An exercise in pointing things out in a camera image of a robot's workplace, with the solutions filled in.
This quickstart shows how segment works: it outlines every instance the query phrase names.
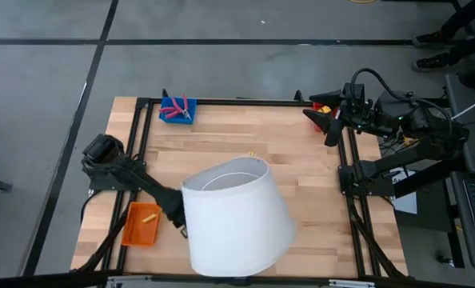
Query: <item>blue box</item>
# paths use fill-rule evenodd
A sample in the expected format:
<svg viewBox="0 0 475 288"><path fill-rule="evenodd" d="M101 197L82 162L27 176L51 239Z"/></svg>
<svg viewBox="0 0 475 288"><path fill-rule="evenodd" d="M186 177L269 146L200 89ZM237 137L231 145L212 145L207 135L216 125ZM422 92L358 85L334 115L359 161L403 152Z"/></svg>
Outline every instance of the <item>blue box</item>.
<svg viewBox="0 0 475 288"><path fill-rule="evenodd" d="M175 99L179 107L184 108L184 101L182 97L176 97L176 98L163 97L163 99L161 100L161 108L174 107L174 104L172 103L172 99ZM178 114L177 116L173 118L167 119L166 115L172 112L160 113L159 118L167 123L193 124L193 120L195 119L195 110L197 108L197 99L187 98L187 100L188 100L188 113L190 114L191 119L185 118L182 113Z"/></svg>

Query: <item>wooden table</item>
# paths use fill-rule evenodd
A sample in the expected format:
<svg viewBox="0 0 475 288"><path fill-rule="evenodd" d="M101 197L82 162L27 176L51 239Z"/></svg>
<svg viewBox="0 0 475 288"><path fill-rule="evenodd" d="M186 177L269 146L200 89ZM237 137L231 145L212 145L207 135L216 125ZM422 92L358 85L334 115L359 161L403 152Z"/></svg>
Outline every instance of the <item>wooden table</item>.
<svg viewBox="0 0 475 288"><path fill-rule="evenodd" d="M124 144L129 137L135 102L136 98L115 98L108 121L106 133ZM188 175L250 151L271 165L289 213L296 220L297 237L289 251L259 275L357 277L349 215L337 180L338 149L323 145L324 135L314 132L302 108L199 105L192 126L166 124L158 118L158 110L159 105L155 105L145 160L147 173L165 186L178 188ZM138 131L141 130L142 124L138 127ZM138 132L135 151L138 151L140 135ZM361 159L380 157L374 136L358 135L357 145ZM114 199L114 191L102 192L86 207L72 268L84 264L107 235ZM140 202L153 200L144 192L138 195ZM392 206L381 198L369 197L368 200L378 244L406 274ZM119 236L110 268L116 267L120 242ZM362 250L366 270L371 274L363 239ZM190 266L187 240L166 217L162 217L154 246L129 248L125 272L196 274Z"/></svg>

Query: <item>orange plastic tray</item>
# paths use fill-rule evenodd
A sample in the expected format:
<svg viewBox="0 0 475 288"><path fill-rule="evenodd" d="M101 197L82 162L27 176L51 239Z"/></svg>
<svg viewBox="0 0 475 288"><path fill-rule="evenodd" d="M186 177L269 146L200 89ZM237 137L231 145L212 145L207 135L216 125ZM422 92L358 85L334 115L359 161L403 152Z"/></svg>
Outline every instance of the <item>orange plastic tray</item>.
<svg viewBox="0 0 475 288"><path fill-rule="evenodd" d="M162 209L155 203L132 202L127 214L126 226L122 236L124 246L152 246L158 233L159 218ZM142 220L156 214L156 217L147 223Z"/></svg>

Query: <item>white lampshade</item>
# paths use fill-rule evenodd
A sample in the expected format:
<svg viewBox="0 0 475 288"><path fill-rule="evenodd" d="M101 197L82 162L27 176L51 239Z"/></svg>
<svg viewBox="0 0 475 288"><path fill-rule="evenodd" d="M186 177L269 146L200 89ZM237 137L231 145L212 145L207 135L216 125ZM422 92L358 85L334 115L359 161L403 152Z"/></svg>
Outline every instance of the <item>white lampshade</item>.
<svg viewBox="0 0 475 288"><path fill-rule="evenodd" d="M182 197L191 266L199 274L256 274L294 241L294 221L260 158L235 158L190 176Z"/></svg>

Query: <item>sneaker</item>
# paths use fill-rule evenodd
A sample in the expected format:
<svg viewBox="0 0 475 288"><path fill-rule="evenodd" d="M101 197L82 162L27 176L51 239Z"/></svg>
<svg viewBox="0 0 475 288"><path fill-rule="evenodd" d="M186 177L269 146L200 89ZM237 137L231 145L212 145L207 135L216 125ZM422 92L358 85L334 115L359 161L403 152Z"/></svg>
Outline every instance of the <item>sneaker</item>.
<svg viewBox="0 0 475 288"><path fill-rule="evenodd" d="M435 57L416 60L412 63L412 70L416 72L430 72L444 68L449 64L449 55L447 53L439 54Z"/></svg>
<svg viewBox="0 0 475 288"><path fill-rule="evenodd" d="M414 36L412 38L412 44L417 48L436 48L443 49L444 46L444 37L440 31L431 34L424 34L421 36Z"/></svg>

